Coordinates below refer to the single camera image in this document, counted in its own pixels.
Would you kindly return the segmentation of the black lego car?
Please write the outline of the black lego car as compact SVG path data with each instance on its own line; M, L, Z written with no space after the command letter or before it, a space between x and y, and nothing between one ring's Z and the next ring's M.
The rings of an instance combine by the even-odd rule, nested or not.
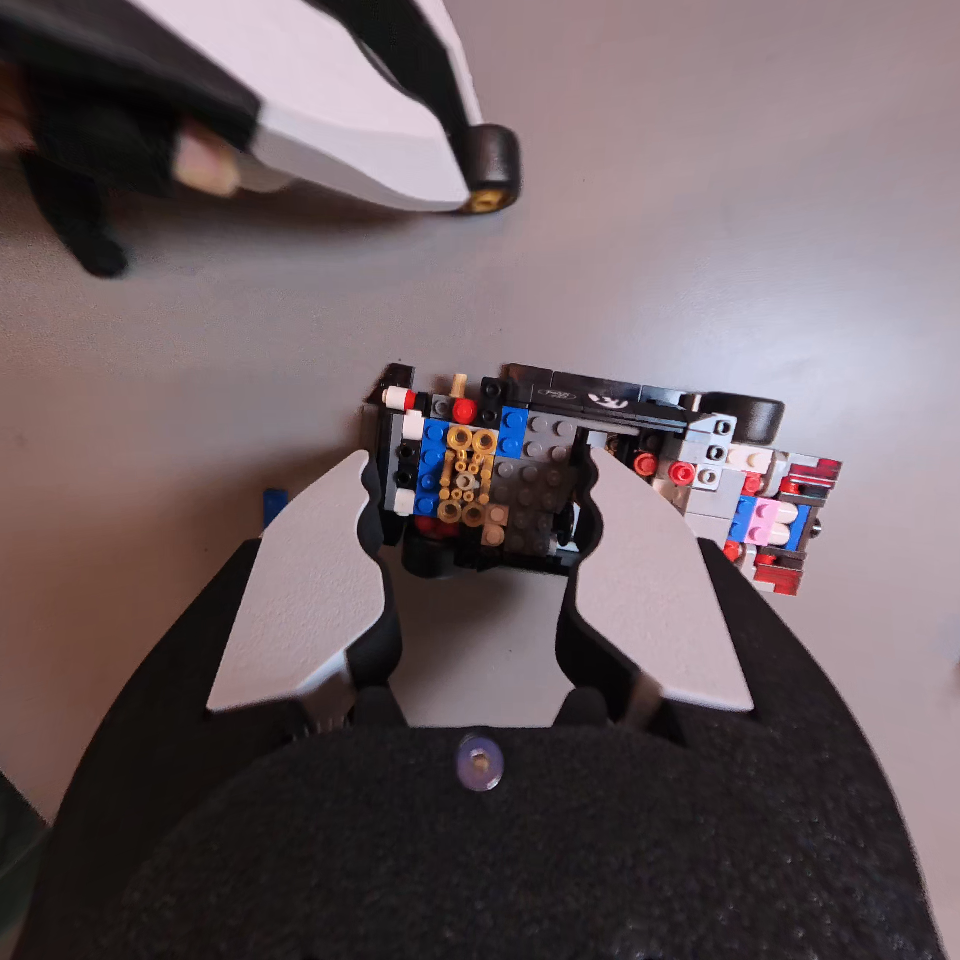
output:
M775 446L783 402L509 364L469 386L416 390L387 366L366 398L379 511L405 570L447 579L497 567L566 575L577 490L605 451L762 592L798 594L840 461Z

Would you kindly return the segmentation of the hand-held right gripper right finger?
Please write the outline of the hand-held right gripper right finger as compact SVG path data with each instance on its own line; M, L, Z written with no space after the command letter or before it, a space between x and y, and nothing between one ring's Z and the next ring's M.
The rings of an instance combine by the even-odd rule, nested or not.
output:
M560 609L556 655L609 721L643 730L667 703L749 717L748 683L701 546L666 499L602 448L577 491L580 555Z

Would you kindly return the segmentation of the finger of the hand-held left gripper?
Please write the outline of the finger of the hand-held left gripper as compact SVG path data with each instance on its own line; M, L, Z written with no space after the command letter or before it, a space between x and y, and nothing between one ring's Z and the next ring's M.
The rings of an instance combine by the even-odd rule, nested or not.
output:
M483 122L460 37L442 2L318 1L461 145Z
M330 15L300 1L135 5L256 96L248 151L271 170L395 210L468 200L440 121Z

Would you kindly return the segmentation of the person's left hand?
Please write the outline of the person's left hand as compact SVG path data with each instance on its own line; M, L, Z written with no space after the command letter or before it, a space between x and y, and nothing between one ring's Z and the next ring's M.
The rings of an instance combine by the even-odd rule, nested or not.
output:
M174 147L172 175L176 182L201 193L229 198L241 186L234 149L211 130L184 121Z

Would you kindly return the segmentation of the black lego wheel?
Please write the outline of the black lego wheel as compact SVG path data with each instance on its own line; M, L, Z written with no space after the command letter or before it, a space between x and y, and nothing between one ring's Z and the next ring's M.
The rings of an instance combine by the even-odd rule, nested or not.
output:
M469 191L463 215L496 213L512 206L522 190L521 146L506 126L466 127L453 141L453 150Z

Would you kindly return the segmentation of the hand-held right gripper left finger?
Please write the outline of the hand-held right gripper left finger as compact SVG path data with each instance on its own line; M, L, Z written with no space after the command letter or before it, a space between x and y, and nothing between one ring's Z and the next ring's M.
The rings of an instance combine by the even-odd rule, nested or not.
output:
M215 713L300 703L344 722L357 694L384 686L402 632L383 546L378 470L353 452L262 534L207 701Z

